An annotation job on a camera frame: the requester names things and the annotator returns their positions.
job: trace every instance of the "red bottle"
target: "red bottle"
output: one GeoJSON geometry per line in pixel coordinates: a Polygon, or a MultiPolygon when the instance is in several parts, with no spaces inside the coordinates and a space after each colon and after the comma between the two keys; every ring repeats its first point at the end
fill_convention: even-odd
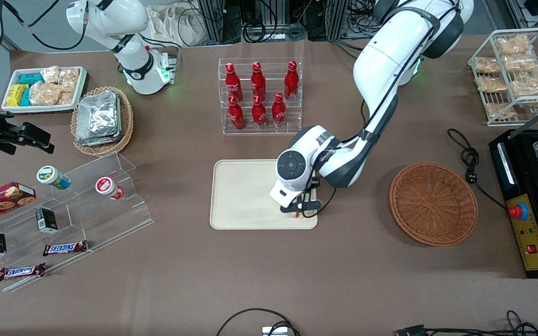
{"type": "Polygon", "coordinates": [[[261,64],[255,62],[252,64],[252,77],[250,77],[252,85],[252,94],[261,97],[261,101],[265,100],[267,86],[265,85],[265,76],[261,72],[261,64]]]}
{"type": "Polygon", "coordinates": [[[230,108],[228,108],[228,114],[230,114],[230,121],[232,122],[236,130],[243,130],[246,127],[244,123],[244,116],[242,114],[242,108],[238,105],[235,96],[230,96],[228,98],[228,103],[230,108]]]}
{"type": "Polygon", "coordinates": [[[288,63],[288,73],[286,74],[286,79],[284,80],[284,83],[286,84],[286,88],[283,91],[284,96],[286,96],[286,100],[293,101],[298,99],[298,71],[296,71],[296,61],[290,61],[288,63]]]}
{"type": "Polygon", "coordinates": [[[234,71],[234,65],[232,63],[226,64],[226,86],[230,96],[234,96],[238,99],[238,102],[242,101],[242,86],[240,85],[240,79],[234,71]]]}
{"type": "Polygon", "coordinates": [[[273,125],[275,125],[275,128],[286,126],[286,104],[283,102],[283,94],[279,92],[275,94],[271,114],[273,115],[273,125]]]}
{"type": "Polygon", "coordinates": [[[252,119],[255,122],[255,128],[258,130],[264,130],[267,128],[267,116],[265,116],[265,107],[263,106],[263,100],[258,94],[252,97],[254,105],[252,105],[252,119]]]}

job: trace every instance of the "beige tray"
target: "beige tray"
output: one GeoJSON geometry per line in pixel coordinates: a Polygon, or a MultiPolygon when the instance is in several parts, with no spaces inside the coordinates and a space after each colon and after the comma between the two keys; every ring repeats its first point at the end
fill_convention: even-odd
{"type": "MultiPolygon", "coordinates": [[[[220,160],[213,169],[211,226],[217,230],[308,230],[317,217],[282,213],[269,191],[276,160],[220,160]]],[[[316,198],[316,190],[311,197],[316,198]]]]}

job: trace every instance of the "acrylic display stand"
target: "acrylic display stand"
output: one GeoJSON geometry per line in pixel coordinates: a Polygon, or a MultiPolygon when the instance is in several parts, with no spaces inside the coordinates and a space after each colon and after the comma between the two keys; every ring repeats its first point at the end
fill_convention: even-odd
{"type": "Polygon", "coordinates": [[[303,64],[299,57],[291,58],[254,58],[254,59],[219,59],[218,68],[218,86],[219,86],[219,107],[221,111],[221,127],[225,135],[262,135],[262,134],[296,134],[303,127],[303,64]],[[298,97],[295,101],[285,100],[286,103],[286,126],[275,128],[273,126],[273,117],[271,116],[271,106],[275,94],[283,93],[284,78],[288,73],[288,63],[295,60],[298,63],[297,72],[300,78],[298,82],[298,97]],[[252,120],[252,87],[250,86],[250,77],[252,76],[252,63],[259,62],[261,70],[265,75],[267,84],[267,98],[263,106],[267,110],[267,128],[257,130],[252,120]],[[243,130],[236,130],[230,121],[228,114],[228,89],[226,87],[226,64],[234,64],[235,73],[240,77],[242,93],[244,99],[239,102],[244,113],[246,127],[243,130]]]}
{"type": "MultiPolygon", "coordinates": [[[[114,152],[75,168],[66,175],[72,179],[68,189],[59,190],[50,185],[35,187],[36,202],[3,215],[0,232],[6,235],[7,253],[0,257],[0,269],[35,266],[46,263],[45,277],[60,268],[87,257],[100,248],[128,236],[153,223],[147,204],[136,194],[128,174],[135,166],[121,154],[114,152]],[[124,197],[112,200],[94,189],[95,182],[111,177],[124,188],[124,197]],[[55,213],[58,232],[38,231],[35,212],[47,208],[55,213]],[[45,245],[88,241],[88,251],[43,257],[45,245]]],[[[4,292],[16,291],[39,280],[40,277],[22,277],[2,281],[4,292]]]]}

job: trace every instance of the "foil package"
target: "foil package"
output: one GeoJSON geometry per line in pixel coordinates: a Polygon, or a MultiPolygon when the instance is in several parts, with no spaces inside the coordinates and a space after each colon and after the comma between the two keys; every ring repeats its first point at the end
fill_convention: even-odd
{"type": "Polygon", "coordinates": [[[76,141],[83,146],[117,142],[122,137],[120,97],[112,91],[82,98],[78,104],[76,141]]]}

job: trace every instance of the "empty wicker basket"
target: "empty wicker basket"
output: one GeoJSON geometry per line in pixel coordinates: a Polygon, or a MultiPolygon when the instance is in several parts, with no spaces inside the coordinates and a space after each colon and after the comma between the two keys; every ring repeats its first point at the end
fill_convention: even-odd
{"type": "Polygon", "coordinates": [[[402,169],[391,183],[391,212],[412,238],[432,246],[450,246],[474,230],[478,208],[474,193],[453,170],[433,162],[402,169]]]}

